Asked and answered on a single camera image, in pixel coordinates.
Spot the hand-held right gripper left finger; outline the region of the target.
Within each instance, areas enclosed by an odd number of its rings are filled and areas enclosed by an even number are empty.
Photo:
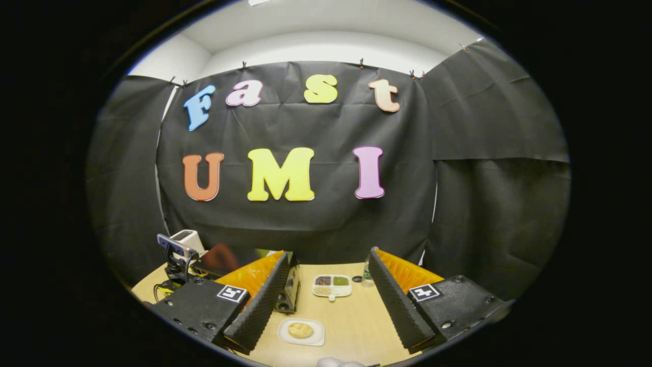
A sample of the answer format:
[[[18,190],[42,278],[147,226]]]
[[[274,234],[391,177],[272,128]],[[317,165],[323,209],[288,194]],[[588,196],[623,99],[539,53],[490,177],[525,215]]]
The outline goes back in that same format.
[[[191,336],[249,354],[286,284],[288,258],[277,251],[217,280],[193,277],[150,309]]]

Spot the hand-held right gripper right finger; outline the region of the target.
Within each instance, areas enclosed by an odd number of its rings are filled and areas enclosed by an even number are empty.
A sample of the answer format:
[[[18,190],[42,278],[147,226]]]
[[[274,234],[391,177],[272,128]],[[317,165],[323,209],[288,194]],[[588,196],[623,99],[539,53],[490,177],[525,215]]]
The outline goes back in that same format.
[[[368,270],[401,344],[420,352],[459,339],[503,318],[510,303],[470,278],[444,278],[378,248]]]

